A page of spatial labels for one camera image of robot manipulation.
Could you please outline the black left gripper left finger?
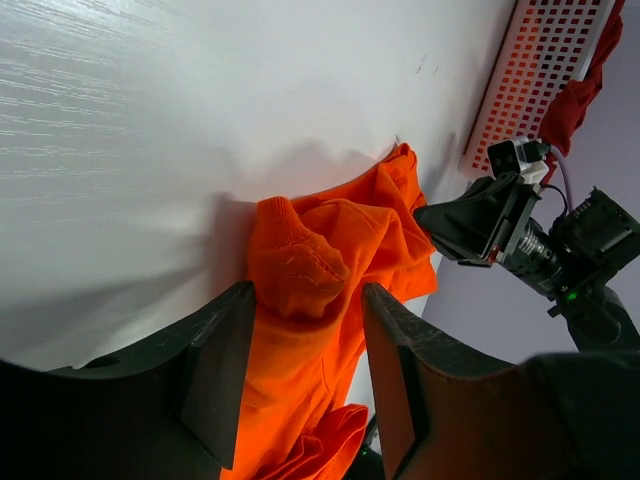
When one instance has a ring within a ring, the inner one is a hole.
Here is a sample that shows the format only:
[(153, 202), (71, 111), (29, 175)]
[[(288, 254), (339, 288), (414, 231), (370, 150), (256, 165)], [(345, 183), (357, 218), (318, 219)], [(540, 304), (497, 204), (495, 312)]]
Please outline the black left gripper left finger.
[(86, 366), (1, 365), (5, 479), (216, 479), (233, 466), (256, 296), (239, 282)]

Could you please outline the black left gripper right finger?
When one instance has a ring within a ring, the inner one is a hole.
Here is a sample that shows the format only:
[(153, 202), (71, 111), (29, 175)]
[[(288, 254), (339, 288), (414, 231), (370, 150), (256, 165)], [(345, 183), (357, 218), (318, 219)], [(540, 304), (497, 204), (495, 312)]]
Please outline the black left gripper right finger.
[(362, 292), (389, 479), (635, 479), (639, 357), (552, 353), (511, 364)]

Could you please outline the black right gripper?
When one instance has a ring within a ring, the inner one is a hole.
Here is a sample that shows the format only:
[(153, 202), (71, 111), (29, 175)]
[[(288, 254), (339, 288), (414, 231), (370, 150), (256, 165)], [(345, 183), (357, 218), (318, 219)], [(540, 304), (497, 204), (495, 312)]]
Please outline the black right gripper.
[(474, 267), (499, 265), (549, 300), (562, 266), (549, 236), (532, 217), (538, 190), (514, 173), (476, 180), (449, 202), (420, 207), (416, 223), (445, 257)]

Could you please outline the orange t-shirt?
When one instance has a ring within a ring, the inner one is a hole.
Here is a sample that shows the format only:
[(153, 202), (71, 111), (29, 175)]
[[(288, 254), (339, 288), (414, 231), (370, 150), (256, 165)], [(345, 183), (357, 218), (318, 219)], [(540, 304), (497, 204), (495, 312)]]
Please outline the orange t-shirt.
[(340, 479), (368, 410), (347, 402), (365, 349), (361, 294), (433, 293), (418, 158), (399, 144), (358, 178), (297, 199), (259, 202), (247, 248), (256, 319), (234, 464), (225, 479)]

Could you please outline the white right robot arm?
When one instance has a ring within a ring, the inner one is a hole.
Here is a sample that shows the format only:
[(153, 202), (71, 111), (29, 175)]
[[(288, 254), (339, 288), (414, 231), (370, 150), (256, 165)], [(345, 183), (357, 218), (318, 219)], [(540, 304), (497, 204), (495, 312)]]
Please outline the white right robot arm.
[(639, 332), (609, 281), (639, 255), (639, 223), (599, 189), (549, 231), (531, 213), (540, 185), (514, 173), (476, 180), (459, 198), (416, 209), (436, 249), (465, 266), (499, 265), (552, 302), (581, 352), (639, 349)]

